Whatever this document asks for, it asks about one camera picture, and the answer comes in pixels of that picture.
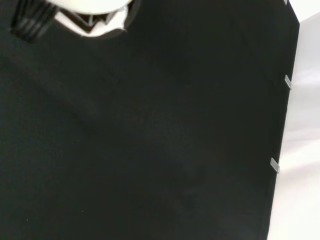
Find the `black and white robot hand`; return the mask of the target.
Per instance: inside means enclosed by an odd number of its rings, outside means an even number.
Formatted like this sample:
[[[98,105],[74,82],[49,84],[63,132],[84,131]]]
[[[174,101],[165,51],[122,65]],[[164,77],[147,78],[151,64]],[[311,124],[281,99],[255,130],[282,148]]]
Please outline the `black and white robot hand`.
[[[135,19],[140,0],[19,0],[10,33],[32,43],[53,22],[84,38],[113,38]]]

